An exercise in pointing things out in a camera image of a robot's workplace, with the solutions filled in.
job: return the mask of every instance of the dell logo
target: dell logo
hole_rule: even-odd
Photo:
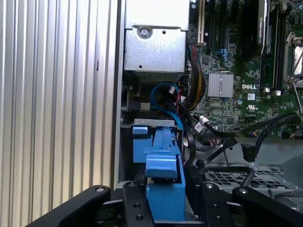
[[[257,90],[256,85],[251,85],[251,84],[242,84],[242,89],[252,89],[252,90]]]

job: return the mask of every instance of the white connector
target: white connector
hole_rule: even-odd
[[[175,91],[176,91],[176,88],[174,86],[171,86],[169,89],[169,93],[173,95],[175,93]]]
[[[205,123],[209,124],[209,120],[204,116],[200,116],[199,121],[200,121],[201,125],[204,125]]]

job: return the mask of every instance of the side panel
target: side panel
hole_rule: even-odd
[[[0,226],[111,185],[117,0],[0,0]]]

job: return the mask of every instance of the ram slot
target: ram slot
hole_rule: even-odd
[[[282,91],[285,55],[285,14],[277,13],[273,88]]]

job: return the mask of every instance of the chip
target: chip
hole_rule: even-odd
[[[207,57],[202,58],[202,64],[203,65],[208,65],[209,64],[209,58],[207,58]]]
[[[227,118],[227,124],[233,124],[233,117],[228,117]]]

